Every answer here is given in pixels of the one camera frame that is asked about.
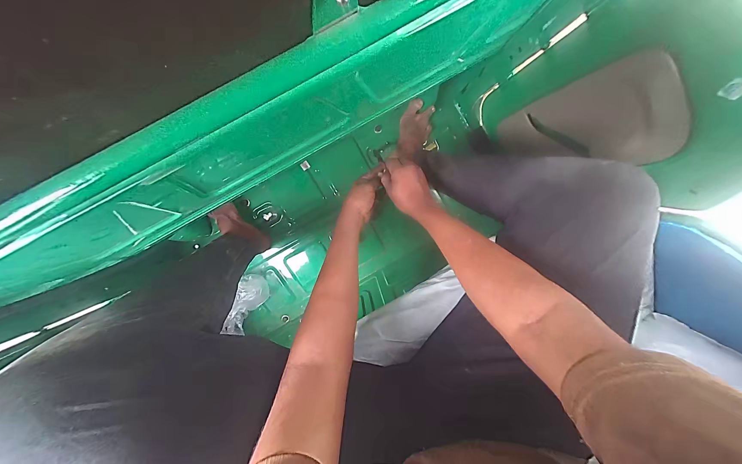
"finger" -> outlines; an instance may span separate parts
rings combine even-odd
[[[391,190],[391,173],[389,171],[384,172],[383,176],[380,177],[379,180],[383,183],[383,186],[387,191]]]
[[[379,174],[381,174],[385,170],[385,163],[378,163],[376,166],[374,166],[374,169],[371,169],[366,174],[364,174],[364,178],[372,179],[372,178],[379,178]]]
[[[430,117],[435,113],[435,111],[436,111],[436,108],[429,107],[429,109],[419,113],[417,115],[417,122],[420,122],[421,124],[428,122],[428,119],[430,119]]]
[[[391,156],[385,160],[385,167],[388,171],[391,171],[392,169],[397,170],[402,167],[402,164],[403,161],[398,156]]]
[[[414,116],[417,114],[417,112],[422,108],[423,101],[421,98],[415,98],[414,100],[411,100],[408,102],[408,107],[406,108],[406,112],[403,113],[403,116],[410,115]]]

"person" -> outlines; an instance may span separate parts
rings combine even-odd
[[[421,108],[345,196],[290,351],[219,334],[230,289],[269,246],[223,206],[221,239],[0,372],[0,462],[742,462],[742,395],[627,343],[658,220],[648,176],[424,153]],[[496,242],[429,183],[499,220]],[[357,249],[380,184],[467,292],[388,367],[352,362]]]

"wrist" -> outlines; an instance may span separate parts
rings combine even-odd
[[[336,218],[336,229],[353,230],[357,233],[365,226],[365,217],[357,211],[343,209]]]
[[[448,216],[448,213],[439,205],[426,206],[421,208],[417,212],[411,214],[411,218],[420,223],[424,229],[427,229],[429,224],[438,217]]]

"leg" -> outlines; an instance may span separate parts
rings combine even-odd
[[[497,243],[631,339],[658,222],[639,168],[592,159],[492,155],[423,160],[435,185],[503,223]],[[489,438],[586,452],[557,398],[464,297],[410,366],[442,410],[436,437]]]

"green metal panel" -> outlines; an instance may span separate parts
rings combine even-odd
[[[0,206],[0,305],[149,248],[493,53],[537,6],[376,3],[18,195]]]
[[[313,0],[311,23],[314,32],[333,26],[337,21],[359,11],[357,0]]]

